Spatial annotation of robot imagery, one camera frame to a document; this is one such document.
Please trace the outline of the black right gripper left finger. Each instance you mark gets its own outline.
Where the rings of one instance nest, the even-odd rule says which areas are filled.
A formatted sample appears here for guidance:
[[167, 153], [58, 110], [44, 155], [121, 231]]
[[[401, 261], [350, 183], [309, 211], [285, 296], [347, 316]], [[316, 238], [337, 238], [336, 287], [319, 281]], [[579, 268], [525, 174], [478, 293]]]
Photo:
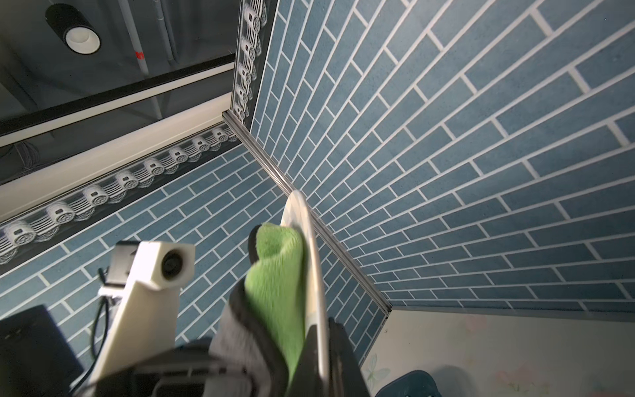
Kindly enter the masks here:
[[322, 397], [324, 388], [318, 368], [318, 337], [314, 325], [304, 341], [299, 363], [287, 390], [289, 397]]

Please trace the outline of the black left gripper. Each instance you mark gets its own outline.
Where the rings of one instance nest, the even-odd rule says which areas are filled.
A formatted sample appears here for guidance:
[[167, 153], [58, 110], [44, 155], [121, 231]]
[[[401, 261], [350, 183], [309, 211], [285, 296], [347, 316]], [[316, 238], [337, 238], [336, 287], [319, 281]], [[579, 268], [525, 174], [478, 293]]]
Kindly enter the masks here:
[[164, 352], [100, 380], [75, 396], [256, 396], [245, 367], [211, 355], [200, 343]]

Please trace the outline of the round grey checkered plate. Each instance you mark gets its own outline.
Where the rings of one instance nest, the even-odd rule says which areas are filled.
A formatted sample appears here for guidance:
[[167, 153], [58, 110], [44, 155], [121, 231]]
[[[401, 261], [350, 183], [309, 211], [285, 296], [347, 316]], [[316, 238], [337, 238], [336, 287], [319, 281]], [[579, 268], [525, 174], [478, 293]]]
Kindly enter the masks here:
[[303, 236], [305, 269], [305, 344], [289, 388], [289, 396], [328, 396], [330, 386], [329, 324], [312, 213], [304, 195], [289, 194], [281, 225]]

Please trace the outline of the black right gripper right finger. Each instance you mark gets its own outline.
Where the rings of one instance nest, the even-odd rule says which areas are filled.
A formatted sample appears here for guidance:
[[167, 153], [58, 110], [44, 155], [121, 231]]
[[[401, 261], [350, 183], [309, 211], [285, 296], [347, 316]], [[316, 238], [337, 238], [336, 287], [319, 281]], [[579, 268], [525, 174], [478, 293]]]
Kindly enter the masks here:
[[370, 397], [359, 362], [347, 331], [335, 319], [329, 319], [330, 383], [329, 396]]

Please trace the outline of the teal plastic stationery bin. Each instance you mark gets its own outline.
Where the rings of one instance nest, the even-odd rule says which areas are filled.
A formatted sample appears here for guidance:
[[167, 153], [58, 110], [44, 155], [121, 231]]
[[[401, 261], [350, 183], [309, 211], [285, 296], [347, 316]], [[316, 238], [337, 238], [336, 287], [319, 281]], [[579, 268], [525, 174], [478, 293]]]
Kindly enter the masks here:
[[382, 387], [375, 397], [441, 397], [437, 383], [428, 372], [411, 371]]

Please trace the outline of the aluminium corner post right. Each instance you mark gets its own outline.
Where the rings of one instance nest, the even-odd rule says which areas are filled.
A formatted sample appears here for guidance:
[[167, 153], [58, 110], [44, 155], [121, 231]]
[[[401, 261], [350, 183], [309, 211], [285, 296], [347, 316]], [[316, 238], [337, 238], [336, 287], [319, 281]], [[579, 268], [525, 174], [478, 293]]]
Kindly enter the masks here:
[[334, 237], [325, 223], [310, 208], [303, 193], [294, 188], [283, 171], [274, 163], [272, 158], [258, 144], [246, 127], [237, 116], [231, 111], [223, 112], [223, 121], [241, 141], [244, 147], [251, 153], [262, 169], [271, 177], [275, 184], [287, 195], [287, 203], [281, 218], [281, 224], [289, 228], [295, 228], [303, 234], [306, 244], [305, 254], [308, 256], [306, 281], [308, 292], [307, 310], [314, 309], [318, 304], [326, 306], [326, 290], [323, 286], [322, 271], [319, 270], [317, 239], [321, 238], [335, 254], [337, 260], [348, 269], [353, 278], [359, 283], [362, 289], [370, 296], [371, 300], [378, 306], [384, 315], [389, 315], [391, 305], [387, 299], [380, 294], [378, 289], [361, 271], [360, 266], [352, 258], [344, 246]]

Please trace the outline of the black ceiling spotlight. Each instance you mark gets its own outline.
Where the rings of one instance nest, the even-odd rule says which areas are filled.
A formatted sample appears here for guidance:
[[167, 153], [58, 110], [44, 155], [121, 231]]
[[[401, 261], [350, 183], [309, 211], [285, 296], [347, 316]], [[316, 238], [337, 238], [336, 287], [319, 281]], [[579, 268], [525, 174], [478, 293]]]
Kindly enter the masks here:
[[46, 9], [45, 17], [56, 36], [75, 54], [89, 56], [100, 50], [99, 34], [77, 8], [55, 3]]

